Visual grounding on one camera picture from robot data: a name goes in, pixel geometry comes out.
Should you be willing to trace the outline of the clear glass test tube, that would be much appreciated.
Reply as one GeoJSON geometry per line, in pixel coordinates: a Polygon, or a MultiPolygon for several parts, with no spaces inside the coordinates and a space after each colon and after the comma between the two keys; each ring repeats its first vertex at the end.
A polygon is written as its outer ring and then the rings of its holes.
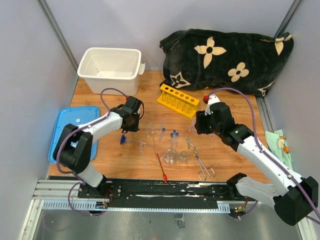
{"type": "Polygon", "coordinates": [[[156,129],[153,127],[153,123],[150,121],[145,129],[145,133],[149,138],[151,135],[155,133],[156,129]]]}

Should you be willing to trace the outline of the blue cap tube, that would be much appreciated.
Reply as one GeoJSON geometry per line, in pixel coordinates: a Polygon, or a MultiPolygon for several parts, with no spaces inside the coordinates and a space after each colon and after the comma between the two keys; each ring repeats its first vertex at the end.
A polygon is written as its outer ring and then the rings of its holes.
{"type": "Polygon", "coordinates": [[[176,140],[176,130],[175,129],[172,131],[172,136],[173,136],[173,140],[175,141],[176,140]]]}
{"type": "Polygon", "coordinates": [[[179,133],[178,132],[175,132],[174,141],[175,141],[175,147],[178,148],[178,146],[179,146],[179,133]]]}
{"type": "Polygon", "coordinates": [[[170,148],[173,149],[175,147],[175,141],[173,139],[173,133],[170,134],[170,148]]]}
{"type": "Polygon", "coordinates": [[[165,131],[166,129],[164,127],[160,130],[159,139],[158,139],[159,142],[162,141],[165,131]]]}

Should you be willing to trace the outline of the clear plastic tube rack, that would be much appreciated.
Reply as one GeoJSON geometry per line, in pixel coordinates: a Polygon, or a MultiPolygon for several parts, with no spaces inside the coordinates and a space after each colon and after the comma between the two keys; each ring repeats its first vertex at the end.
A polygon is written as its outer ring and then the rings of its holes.
{"type": "Polygon", "coordinates": [[[196,125],[196,118],[194,117],[191,121],[191,126],[190,126],[190,129],[189,129],[189,132],[190,133],[197,133],[197,129],[195,128],[195,125],[196,125]]]}

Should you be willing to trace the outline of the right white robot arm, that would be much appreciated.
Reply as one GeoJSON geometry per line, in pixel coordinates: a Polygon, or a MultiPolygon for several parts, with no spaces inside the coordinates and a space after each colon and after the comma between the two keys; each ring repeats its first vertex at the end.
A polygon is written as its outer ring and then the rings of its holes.
{"type": "Polygon", "coordinates": [[[235,123],[229,106],[217,97],[210,96],[205,103],[206,109],[196,112],[197,133],[217,135],[271,181],[266,184],[238,173],[227,181],[227,196],[232,200],[253,198],[274,209],[290,226],[307,217],[318,206],[318,182],[311,176],[302,177],[278,160],[246,125],[235,123]]]}

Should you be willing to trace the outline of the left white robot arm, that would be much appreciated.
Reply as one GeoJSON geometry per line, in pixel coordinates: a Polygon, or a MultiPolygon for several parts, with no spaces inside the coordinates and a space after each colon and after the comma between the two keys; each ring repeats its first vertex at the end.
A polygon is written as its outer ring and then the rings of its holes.
{"type": "Polygon", "coordinates": [[[126,97],[124,104],[85,124],[67,124],[59,137],[52,157],[56,167],[64,174],[71,173],[89,185],[89,191],[96,198],[107,193],[106,177],[91,163],[92,145],[107,134],[122,130],[122,133],[139,131],[144,103],[133,97],[126,97]]]}

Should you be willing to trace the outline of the clear plastic pipette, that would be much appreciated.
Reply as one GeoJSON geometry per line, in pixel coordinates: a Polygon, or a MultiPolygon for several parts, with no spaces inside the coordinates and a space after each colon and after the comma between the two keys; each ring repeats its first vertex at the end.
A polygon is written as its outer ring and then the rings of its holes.
{"type": "Polygon", "coordinates": [[[144,170],[147,171],[147,163],[146,163],[146,159],[145,159],[144,146],[140,145],[139,150],[140,150],[140,155],[141,155],[141,159],[143,162],[144,170]]]}

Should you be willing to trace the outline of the yellow test tube rack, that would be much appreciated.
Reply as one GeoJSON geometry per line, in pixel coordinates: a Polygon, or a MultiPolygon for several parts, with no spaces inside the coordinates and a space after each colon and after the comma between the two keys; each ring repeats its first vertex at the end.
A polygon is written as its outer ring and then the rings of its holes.
{"type": "Polygon", "coordinates": [[[174,112],[192,119],[198,111],[199,99],[192,97],[166,84],[160,87],[161,95],[157,103],[174,112]]]}

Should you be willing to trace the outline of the white plastic bin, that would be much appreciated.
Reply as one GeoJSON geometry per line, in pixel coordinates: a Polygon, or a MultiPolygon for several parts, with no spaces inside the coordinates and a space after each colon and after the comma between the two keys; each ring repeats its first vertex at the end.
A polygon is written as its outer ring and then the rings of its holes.
{"type": "Polygon", "coordinates": [[[94,94],[100,94],[105,88],[115,88],[134,96],[146,67],[141,60],[142,53],[138,49],[91,47],[85,51],[77,75],[94,94]]]}

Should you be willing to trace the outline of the small glass beaker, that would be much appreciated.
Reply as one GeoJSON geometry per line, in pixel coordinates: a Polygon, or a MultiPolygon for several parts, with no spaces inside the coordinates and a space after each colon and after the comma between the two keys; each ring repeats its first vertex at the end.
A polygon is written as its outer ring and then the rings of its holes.
{"type": "Polygon", "coordinates": [[[189,154],[186,151],[181,151],[178,157],[178,161],[181,164],[186,164],[188,162],[189,159],[189,154]]]}

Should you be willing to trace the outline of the metal crucible tongs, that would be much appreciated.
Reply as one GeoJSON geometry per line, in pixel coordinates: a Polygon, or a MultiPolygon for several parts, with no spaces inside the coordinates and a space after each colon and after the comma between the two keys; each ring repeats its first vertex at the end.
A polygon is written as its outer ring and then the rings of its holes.
{"type": "Polygon", "coordinates": [[[214,169],[212,167],[206,167],[204,162],[199,157],[196,146],[193,143],[191,143],[188,137],[186,137],[186,142],[187,142],[188,150],[195,157],[198,163],[198,166],[200,168],[200,171],[197,173],[200,181],[205,182],[207,180],[207,176],[209,176],[210,178],[214,178],[216,176],[216,172],[214,171],[214,169]]]}

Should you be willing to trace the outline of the glass conical flask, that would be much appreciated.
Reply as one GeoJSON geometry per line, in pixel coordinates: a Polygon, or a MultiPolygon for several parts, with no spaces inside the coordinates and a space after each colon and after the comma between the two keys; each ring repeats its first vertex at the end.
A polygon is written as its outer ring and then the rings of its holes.
{"type": "Polygon", "coordinates": [[[174,140],[170,140],[170,146],[162,153],[162,158],[166,164],[175,164],[178,160],[178,153],[175,150],[174,140]]]}

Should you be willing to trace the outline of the green cartoon cloth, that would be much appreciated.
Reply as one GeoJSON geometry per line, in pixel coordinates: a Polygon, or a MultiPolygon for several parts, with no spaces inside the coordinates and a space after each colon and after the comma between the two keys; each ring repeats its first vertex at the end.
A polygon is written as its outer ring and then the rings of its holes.
{"type": "Polygon", "coordinates": [[[269,150],[289,169],[293,170],[292,158],[286,143],[286,136],[281,129],[265,131],[265,138],[269,150]]]}

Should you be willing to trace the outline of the black floral blanket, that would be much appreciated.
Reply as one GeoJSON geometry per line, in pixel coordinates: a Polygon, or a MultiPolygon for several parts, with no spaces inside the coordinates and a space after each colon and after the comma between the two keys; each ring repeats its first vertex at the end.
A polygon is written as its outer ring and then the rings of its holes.
{"type": "Polygon", "coordinates": [[[178,30],[159,42],[163,84],[177,90],[233,88],[265,97],[287,63],[294,39],[258,33],[178,30]]]}

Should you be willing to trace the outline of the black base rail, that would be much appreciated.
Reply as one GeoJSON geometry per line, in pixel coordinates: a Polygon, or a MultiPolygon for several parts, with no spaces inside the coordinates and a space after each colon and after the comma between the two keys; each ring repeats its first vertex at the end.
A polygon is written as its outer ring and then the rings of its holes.
{"type": "Polygon", "coordinates": [[[112,199],[110,206],[130,209],[215,209],[219,201],[245,202],[225,182],[109,178],[96,188],[81,184],[80,199],[112,199]]]}

